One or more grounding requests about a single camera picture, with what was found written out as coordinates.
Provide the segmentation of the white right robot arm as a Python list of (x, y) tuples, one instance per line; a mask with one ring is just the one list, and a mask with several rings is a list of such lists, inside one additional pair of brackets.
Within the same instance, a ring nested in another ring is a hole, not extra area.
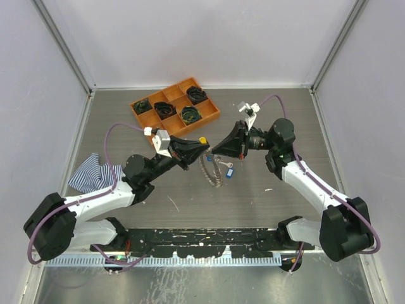
[(314, 222), (295, 216), (278, 223), (277, 240), (290, 250), (298, 243), (321, 248), (334, 262), (368, 252), (376, 240), (366, 202), (348, 198), (319, 178), (294, 149), (294, 124), (279, 118), (267, 131), (248, 127), (240, 120), (231, 133), (213, 148), (213, 154), (238, 158), (250, 150), (265, 150), (268, 170), (292, 186), (320, 214)]

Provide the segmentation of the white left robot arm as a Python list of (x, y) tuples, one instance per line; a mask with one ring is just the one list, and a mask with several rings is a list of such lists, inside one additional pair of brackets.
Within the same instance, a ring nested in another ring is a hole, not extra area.
[(134, 154), (118, 174), (112, 173), (112, 184), (100, 190), (78, 196), (62, 197), (48, 194), (23, 226), (29, 238), (28, 259), (36, 264), (52, 260), (67, 249), (86, 245), (106, 245), (113, 251), (123, 249), (127, 231), (114, 218), (98, 222), (93, 218), (108, 211), (126, 208), (144, 201), (153, 191), (152, 182), (180, 167), (188, 170), (206, 150), (209, 143), (169, 136), (164, 130), (153, 137), (156, 154), (152, 158)]

